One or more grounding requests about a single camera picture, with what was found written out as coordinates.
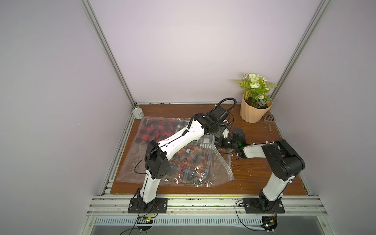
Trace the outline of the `peach flower pot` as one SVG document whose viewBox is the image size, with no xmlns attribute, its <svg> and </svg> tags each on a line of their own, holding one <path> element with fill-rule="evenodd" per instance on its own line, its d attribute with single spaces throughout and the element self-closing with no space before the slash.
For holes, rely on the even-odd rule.
<svg viewBox="0 0 376 235">
<path fill-rule="evenodd" d="M 268 101 L 266 105 L 266 109 L 255 108 L 250 106 L 243 98 L 240 106 L 240 117 L 248 123 L 256 123 L 269 111 L 273 101 Z"/>
</svg>

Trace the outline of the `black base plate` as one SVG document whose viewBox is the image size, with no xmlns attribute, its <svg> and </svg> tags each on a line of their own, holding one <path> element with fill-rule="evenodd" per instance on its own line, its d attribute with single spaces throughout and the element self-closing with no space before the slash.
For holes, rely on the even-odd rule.
<svg viewBox="0 0 376 235">
<path fill-rule="evenodd" d="M 141 198 L 132 198 L 128 207 L 128 213 L 132 214 L 147 214 L 147 213 L 162 213 L 167 212 L 167 198 L 155 198 L 149 203 L 145 203 Z"/>
<path fill-rule="evenodd" d="M 268 201 L 263 198 L 243 198 L 246 213 L 274 214 L 285 213 L 281 199 Z"/>
</svg>

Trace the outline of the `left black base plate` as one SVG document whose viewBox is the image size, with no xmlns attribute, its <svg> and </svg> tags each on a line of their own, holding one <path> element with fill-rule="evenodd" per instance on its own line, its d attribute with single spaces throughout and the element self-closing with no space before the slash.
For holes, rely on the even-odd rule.
<svg viewBox="0 0 376 235">
<path fill-rule="evenodd" d="M 147 213 L 162 213 L 167 212 L 167 198 L 155 198 L 149 203 L 145 203 L 141 198 L 132 198 L 128 207 L 128 213 L 132 214 L 147 214 Z"/>
</svg>

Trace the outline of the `left circuit board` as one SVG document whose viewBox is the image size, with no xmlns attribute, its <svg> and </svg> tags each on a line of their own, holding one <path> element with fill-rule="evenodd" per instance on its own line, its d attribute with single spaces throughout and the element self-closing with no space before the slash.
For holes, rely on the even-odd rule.
<svg viewBox="0 0 376 235">
<path fill-rule="evenodd" d="M 137 229 L 140 230 L 140 232 L 147 232 L 153 227 L 154 218 L 153 217 L 139 217 L 136 222 Z"/>
</svg>

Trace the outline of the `circuit board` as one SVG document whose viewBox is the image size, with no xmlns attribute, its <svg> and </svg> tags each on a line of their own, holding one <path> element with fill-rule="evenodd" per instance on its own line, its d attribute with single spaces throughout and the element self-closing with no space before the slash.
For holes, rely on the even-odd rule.
<svg viewBox="0 0 376 235">
<path fill-rule="evenodd" d="M 153 227 L 154 218 L 153 217 L 139 217 L 136 222 L 137 229 L 140 230 L 140 232 L 147 232 Z"/>
<path fill-rule="evenodd" d="M 261 227 L 266 231 L 266 232 L 275 232 L 275 229 L 278 226 L 278 220 L 276 216 L 263 216 L 261 218 L 262 224 Z"/>
</svg>

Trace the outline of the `red black plaid shirt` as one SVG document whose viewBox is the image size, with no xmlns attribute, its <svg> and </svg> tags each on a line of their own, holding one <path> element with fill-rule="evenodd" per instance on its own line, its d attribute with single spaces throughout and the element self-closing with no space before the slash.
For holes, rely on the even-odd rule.
<svg viewBox="0 0 376 235">
<path fill-rule="evenodd" d="M 135 136 L 135 142 L 147 144 L 152 140 L 164 140 L 176 132 L 179 123 L 180 120 L 173 118 L 144 117 Z"/>
</svg>

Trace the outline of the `black white plaid shirt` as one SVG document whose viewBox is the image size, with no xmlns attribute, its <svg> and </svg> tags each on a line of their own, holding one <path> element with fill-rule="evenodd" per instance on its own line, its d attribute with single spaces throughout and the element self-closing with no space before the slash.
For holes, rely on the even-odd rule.
<svg viewBox="0 0 376 235">
<path fill-rule="evenodd" d="M 180 119 L 178 124 L 177 124 L 175 133 L 184 129 L 188 124 L 189 124 L 189 119 Z M 211 134 L 208 134 L 208 135 L 203 135 L 198 140 L 193 140 L 192 142 L 190 142 L 190 144 L 200 146 L 200 147 L 203 147 L 203 148 L 211 148 L 212 144 L 214 143 L 214 140 L 215 140 L 214 136 L 211 135 Z"/>
</svg>

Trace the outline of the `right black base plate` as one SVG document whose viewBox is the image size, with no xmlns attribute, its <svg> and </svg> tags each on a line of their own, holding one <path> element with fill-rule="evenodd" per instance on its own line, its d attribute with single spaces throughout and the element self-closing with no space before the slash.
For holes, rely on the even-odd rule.
<svg viewBox="0 0 376 235">
<path fill-rule="evenodd" d="M 274 214 L 285 213 L 281 199 L 268 201 L 263 198 L 243 198 L 246 213 Z"/>
</svg>

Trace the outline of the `aluminium mounting rail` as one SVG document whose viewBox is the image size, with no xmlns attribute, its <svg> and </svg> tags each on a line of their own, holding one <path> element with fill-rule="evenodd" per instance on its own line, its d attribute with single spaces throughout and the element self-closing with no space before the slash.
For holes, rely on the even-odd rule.
<svg viewBox="0 0 376 235">
<path fill-rule="evenodd" d="M 98 225 L 133 225 L 139 217 L 153 217 L 154 226 L 163 225 L 246 225 L 259 229 L 263 216 L 327 216 L 317 196 L 284 196 L 282 203 L 285 213 L 246 213 L 243 198 L 251 195 L 162 195 L 167 198 L 167 212 L 129 214 L 132 195 L 105 195 L 92 199 L 87 211 L 88 220 Z"/>
</svg>

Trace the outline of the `small metal can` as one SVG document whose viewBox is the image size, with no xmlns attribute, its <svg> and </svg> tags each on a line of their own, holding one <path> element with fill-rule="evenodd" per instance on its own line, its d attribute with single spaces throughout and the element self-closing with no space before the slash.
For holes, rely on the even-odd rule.
<svg viewBox="0 0 376 235">
<path fill-rule="evenodd" d="M 141 107 L 136 107 L 132 110 L 132 114 L 135 119 L 141 120 L 144 118 L 144 112 Z"/>
</svg>

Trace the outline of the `right circuit board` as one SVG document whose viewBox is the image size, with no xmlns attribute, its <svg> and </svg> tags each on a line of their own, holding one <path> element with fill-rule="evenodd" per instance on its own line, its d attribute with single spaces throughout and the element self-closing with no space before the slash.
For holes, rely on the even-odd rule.
<svg viewBox="0 0 376 235">
<path fill-rule="evenodd" d="M 275 232 L 275 229 L 278 226 L 278 220 L 276 216 L 263 216 L 261 218 L 262 224 L 261 227 L 266 231 L 266 232 Z"/>
</svg>

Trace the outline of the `clear plastic vacuum bag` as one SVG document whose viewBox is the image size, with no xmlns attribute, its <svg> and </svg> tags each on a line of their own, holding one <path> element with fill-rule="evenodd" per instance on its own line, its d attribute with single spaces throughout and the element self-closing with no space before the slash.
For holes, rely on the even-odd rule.
<svg viewBox="0 0 376 235">
<path fill-rule="evenodd" d="M 116 181 L 141 184 L 151 173 L 162 186 L 215 187 L 234 180 L 231 155 L 221 155 L 213 135 L 204 135 L 179 149 L 170 160 L 160 157 L 154 144 L 171 137 L 163 148 L 183 139 L 179 131 L 188 119 L 144 117 L 120 168 Z"/>
</svg>

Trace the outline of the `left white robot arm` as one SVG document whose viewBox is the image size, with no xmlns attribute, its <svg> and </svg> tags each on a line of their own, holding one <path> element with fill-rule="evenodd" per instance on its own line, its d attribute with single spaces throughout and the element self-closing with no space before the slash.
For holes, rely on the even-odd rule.
<svg viewBox="0 0 376 235">
<path fill-rule="evenodd" d="M 222 107 L 221 104 L 228 100 L 230 98 L 220 101 L 206 113 L 193 114 L 188 125 L 171 137 L 159 142 L 149 142 L 144 157 L 145 180 L 142 188 L 137 191 L 140 204 L 149 205 L 155 201 L 160 181 L 170 170 L 169 161 L 179 150 L 204 135 L 214 136 L 214 143 L 217 146 L 221 146 L 223 140 L 229 137 L 228 127 L 233 121 L 228 121 L 228 117 L 232 116 L 231 110 L 236 104 L 227 109 Z"/>
</svg>

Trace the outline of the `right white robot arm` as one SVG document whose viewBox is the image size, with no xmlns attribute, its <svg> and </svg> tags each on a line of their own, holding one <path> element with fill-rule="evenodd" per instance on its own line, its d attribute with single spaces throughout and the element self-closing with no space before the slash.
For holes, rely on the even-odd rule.
<svg viewBox="0 0 376 235">
<path fill-rule="evenodd" d="M 230 135 L 227 130 L 221 137 L 216 137 L 215 146 L 231 149 L 243 159 L 265 158 L 272 174 L 266 186 L 260 191 L 259 199 L 252 207 L 269 211 L 278 204 L 284 190 L 306 165 L 300 155 L 284 139 L 261 145 L 250 145 L 242 129 L 234 129 Z"/>
</svg>

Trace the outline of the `multicolour plaid shirt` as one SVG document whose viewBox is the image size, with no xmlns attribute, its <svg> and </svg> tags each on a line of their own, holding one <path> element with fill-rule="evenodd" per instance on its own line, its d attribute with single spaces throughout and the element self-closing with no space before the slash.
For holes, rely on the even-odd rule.
<svg viewBox="0 0 376 235">
<path fill-rule="evenodd" d="M 164 181 L 176 185 L 202 185 L 208 179 L 211 160 L 209 149 L 188 145 L 171 158 L 170 172 L 165 176 Z"/>
</svg>

